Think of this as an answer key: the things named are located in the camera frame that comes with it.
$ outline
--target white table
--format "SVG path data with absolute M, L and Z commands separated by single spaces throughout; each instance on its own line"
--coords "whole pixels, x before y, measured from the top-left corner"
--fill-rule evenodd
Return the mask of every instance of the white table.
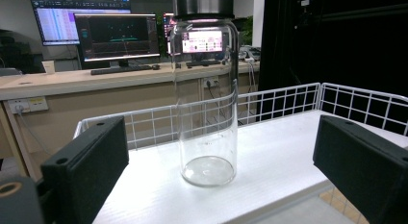
M 177 143 L 130 151 L 94 223 L 350 223 L 317 197 L 332 187 L 312 159 L 321 114 L 240 127 L 237 177 L 223 187 L 184 181 Z M 408 146 L 408 137 L 368 128 Z

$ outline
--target black lid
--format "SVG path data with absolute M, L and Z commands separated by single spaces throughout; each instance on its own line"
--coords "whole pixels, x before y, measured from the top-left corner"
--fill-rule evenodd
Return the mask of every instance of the black lid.
M 176 19 L 234 18 L 234 0 L 173 0 Z

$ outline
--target computer screen display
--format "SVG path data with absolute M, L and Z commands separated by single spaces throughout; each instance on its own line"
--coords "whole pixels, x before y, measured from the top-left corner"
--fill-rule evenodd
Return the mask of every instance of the computer screen display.
M 197 31 L 183 33 L 183 53 L 222 51 L 222 31 Z
M 155 14 L 77 14 L 83 62 L 159 57 Z
M 75 13 L 131 13 L 130 0 L 31 0 L 42 45 L 79 44 Z
M 163 37 L 165 38 L 166 51 L 168 52 L 168 54 L 170 53 L 170 33 L 174 25 L 176 24 L 173 16 L 174 16 L 173 13 L 169 12 L 163 13 L 163 31 L 164 31 Z

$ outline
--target glass bottle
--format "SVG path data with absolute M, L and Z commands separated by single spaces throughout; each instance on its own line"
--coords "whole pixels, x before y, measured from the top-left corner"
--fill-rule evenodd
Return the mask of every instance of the glass bottle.
M 233 0 L 173 0 L 170 36 L 181 174 L 196 186 L 237 173 L 238 32 Z

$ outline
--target metal grid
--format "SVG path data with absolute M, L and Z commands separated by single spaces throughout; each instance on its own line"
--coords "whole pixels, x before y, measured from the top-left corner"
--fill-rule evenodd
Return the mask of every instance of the metal grid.
M 210 115 L 214 116 L 214 112 L 219 118 L 222 105 L 218 100 L 211 99 L 198 104 L 201 104 L 205 114 L 208 114 L 204 120 L 208 121 Z M 264 105 L 271 109 L 263 110 Z M 314 83 L 238 96 L 239 125 L 313 110 L 321 110 L 400 135 L 408 135 L 408 98 L 400 95 Z M 117 115 L 125 117 L 130 149 L 150 147 L 177 139 L 174 105 L 87 118 L 78 123 L 74 137 L 101 120 Z M 319 197 L 355 223 L 368 223 L 336 188 L 322 193 Z

